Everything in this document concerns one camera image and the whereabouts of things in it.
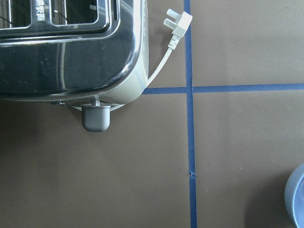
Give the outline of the chrome two-slot toaster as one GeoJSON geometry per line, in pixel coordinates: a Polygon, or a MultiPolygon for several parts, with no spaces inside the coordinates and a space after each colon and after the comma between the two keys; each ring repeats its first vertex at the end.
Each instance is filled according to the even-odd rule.
{"type": "Polygon", "coordinates": [[[105,131],[110,112],[148,85],[144,0],[3,0],[0,96],[71,106],[105,131]]]}

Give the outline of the blue bowl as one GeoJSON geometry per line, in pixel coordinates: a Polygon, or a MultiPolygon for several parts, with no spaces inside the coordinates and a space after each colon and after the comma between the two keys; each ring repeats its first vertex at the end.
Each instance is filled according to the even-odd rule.
{"type": "Polygon", "coordinates": [[[289,176],[285,185],[285,208],[296,228],[304,227],[304,164],[289,176]]]}

